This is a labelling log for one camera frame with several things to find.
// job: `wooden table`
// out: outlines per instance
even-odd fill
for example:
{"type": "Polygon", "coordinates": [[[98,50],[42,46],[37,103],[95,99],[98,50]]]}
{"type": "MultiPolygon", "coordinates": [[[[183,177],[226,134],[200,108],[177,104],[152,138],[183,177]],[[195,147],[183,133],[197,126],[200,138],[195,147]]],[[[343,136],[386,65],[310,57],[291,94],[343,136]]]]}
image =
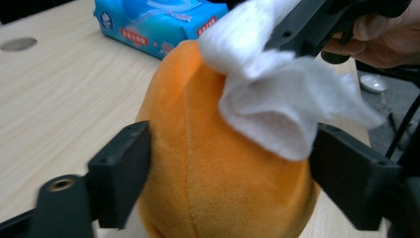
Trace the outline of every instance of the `wooden table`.
{"type": "MultiPolygon", "coordinates": [[[[31,208],[39,187],[85,175],[86,163],[135,120],[159,60],[104,37],[94,1],[78,0],[0,28],[0,46],[32,37],[25,51],[0,51],[0,222],[31,208]]],[[[338,67],[356,73],[353,63],[338,67]]],[[[367,131],[334,125],[368,143],[367,131]]],[[[99,237],[146,237],[137,212],[123,231],[99,237]]],[[[356,231],[321,194],[302,237],[384,237],[356,231]]]]}

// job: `wet wipes package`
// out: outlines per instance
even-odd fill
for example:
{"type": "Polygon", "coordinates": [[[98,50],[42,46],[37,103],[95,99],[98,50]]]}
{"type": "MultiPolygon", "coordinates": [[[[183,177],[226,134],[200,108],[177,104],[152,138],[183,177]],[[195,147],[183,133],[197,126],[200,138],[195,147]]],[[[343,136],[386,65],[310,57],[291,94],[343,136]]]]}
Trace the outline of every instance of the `wet wipes package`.
{"type": "Polygon", "coordinates": [[[184,40],[197,39],[227,12],[205,0],[95,0],[101,32],[163,59],[184,40]]]}

